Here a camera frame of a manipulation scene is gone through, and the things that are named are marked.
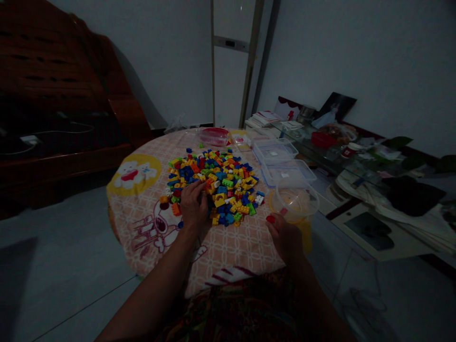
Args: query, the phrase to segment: person's right hand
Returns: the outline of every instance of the person's right hand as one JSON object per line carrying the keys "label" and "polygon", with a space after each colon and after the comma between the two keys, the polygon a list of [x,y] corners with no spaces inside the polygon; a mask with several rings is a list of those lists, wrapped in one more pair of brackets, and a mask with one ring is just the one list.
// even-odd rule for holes
{"label": "person's right hand", "polygon": [[302,233],[299,228],[285,221],[282,215],[273,213],[275,223],[266,222],[274,246],[287,266],[305,262]]}

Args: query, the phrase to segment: stack of papers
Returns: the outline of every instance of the stack of papers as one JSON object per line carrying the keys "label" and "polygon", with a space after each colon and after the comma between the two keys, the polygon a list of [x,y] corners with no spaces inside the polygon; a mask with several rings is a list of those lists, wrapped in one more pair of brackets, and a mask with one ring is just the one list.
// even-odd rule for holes
{"label": "stack of papers", "polygon": [[270,111],[258,112],[253,114],[249,119],[246,120],[246,124],[253,128],[268,127],[274,122],[279,122],[280,117]]}

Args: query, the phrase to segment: patterned clothing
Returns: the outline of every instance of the patterned clothing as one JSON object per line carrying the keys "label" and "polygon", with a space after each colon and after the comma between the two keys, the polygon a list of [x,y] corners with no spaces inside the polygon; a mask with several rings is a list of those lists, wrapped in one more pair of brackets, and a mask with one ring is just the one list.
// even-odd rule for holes
{"label": "patterned clothing", "polygon": [[303,341],[286,268],[214,286],[185,305],[156,341]]}

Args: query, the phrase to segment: red container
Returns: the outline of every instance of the red container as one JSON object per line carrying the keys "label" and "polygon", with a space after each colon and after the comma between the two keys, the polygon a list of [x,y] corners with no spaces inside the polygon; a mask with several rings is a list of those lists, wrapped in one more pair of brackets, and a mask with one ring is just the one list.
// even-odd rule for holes
{"label": "red container", "polygon": [[337,140],[322,132],[313,132],[310,141],[314,145],[317,145],[318,147],[322,147],[324,149],[328,149],[331,146],[337,144]]}

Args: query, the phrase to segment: cable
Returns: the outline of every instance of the cable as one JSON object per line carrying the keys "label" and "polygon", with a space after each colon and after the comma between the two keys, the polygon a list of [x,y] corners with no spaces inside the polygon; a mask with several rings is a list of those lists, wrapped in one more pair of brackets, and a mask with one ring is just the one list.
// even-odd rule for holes
{"label": "cable", "polygon": [[74,121],[71,121],[70,122],[71,124],[78,124],[78,125],[81,125],[81,126],[86,126],[86,127],[90,127],[89,130],[87,131],[82,131],[82,132],[67,132],[67,131],[43,131],[43,132],[35,132],[35,133],[30,133],[28,135],[35,135],[35,134],[43,134],[43,133],[71,133],[71,134],[79,134],[79,133],[88,133],[88,132],[91,132],[95,129],[95,127],[91,126],[91,125],[87,125],[85,123],[76,123]]}
{"label": "cable", "polygon": [[36,144],[33,144],[32,146],[30,146],[29,148],[27,148],[26,150],[23,150],[23,151],[20,151],[20,152],[13,152],[13,153],[0,153],[0,155],[13,155],[13,154],[21,154],[21,153],[25,153],[25,152],[28,152],[30,150],[33,150],[35,148]]}

